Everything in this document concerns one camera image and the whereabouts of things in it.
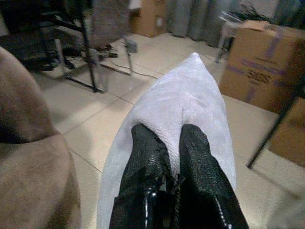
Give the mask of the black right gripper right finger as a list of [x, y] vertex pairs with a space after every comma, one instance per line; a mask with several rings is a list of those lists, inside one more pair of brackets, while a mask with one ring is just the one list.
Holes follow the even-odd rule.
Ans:
[[182, 126], [179, 153], [182, 183], [176, 204], [177, 228], [248, 228], [235, 192], [199, 127]]

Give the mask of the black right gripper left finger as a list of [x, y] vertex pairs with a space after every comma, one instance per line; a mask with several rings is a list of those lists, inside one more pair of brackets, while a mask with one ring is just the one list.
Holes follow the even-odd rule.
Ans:
[[132, 153], [114, 199], [111, 229], [167, 229], [173, 177], [166, 145], [143, 124], [132, 128]]

